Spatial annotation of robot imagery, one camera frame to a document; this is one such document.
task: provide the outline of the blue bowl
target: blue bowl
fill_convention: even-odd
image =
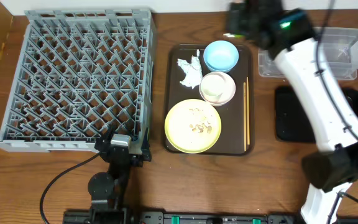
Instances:
[[[239,61],[239,51],[230,42],[219,40],[210,43],[204,51],[204,62],[212,72],[227,73]]]

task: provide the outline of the brown tray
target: brown tray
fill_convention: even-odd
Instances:
[[[185,78],[185,73],[177,65],[178,58],[185,59],[188,62],[192,55],[196,55],[197,49],[200,50],[200,62],[203,69],[203,75],[210,71],[206,67],[203,60],[204,49],[207,45],[199,44],[180,44],[172,48],[170,52],[170,60],[168,65],[167,89],[166,89],[166,111],[165,116],[169,110],[177,103],[187,99],[200,99],[198,86],[194,89],[185,87],[179,83]],[[254,147],[254,97],[253,97],[253,81],[252,81],[252,55],[250,50],[243,45],[236,45],[239,50],[239,61],[237,65],[228,74],[234,79],[236,83],[236,94],[233,99],[223,106],[215,107],[219,113],[222,121],[222,131],[218,141],[205,152],[201,154],[207,155],[227,155],[227,156],[243,156],[249,153]],[[248,78],[249,86],[249,142],[244,147],[244,83]],[[173,147],[167,137],[164,139],[164,146],[169,152],[182,153]]]

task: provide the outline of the yellow plate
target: yellow plate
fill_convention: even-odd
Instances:
[[[202,100],[184,100],[165,118],[165,135],[179,151],[200,153],[212,147],[222,130],[216,109]]]

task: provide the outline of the green clip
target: green clip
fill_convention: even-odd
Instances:
[[[172,217],[172,224],[179,224],[180,223],[180,218],[179,217]]]

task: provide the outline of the wooden chopstick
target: wooden chopstick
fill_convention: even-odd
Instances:
[[[244,151],[247,150],[247,102],[248,102],[248,100],[247,100],[247,83],[244,83],[244,89],[243,89],[244,102],[242,104],[242,110],[244,112]]]
[[[250,133],[249,133],[249,84],[247,77],[247,143],[250,144]]]

